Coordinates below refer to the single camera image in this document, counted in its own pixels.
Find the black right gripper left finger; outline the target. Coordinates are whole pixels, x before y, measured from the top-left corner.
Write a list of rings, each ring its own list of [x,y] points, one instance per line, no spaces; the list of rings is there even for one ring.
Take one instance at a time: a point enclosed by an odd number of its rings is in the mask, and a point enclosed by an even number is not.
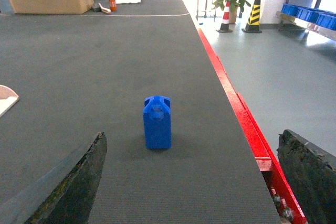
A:
[[[1,223],[88,223],[107,153],[103,132],[1,205]]]

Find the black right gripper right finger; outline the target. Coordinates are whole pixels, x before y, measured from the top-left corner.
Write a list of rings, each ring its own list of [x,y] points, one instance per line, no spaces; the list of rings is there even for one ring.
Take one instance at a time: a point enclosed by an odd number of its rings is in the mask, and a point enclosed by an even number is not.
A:
[[[278,159],[308,223],[335,223],[335,156],[286,129]]]

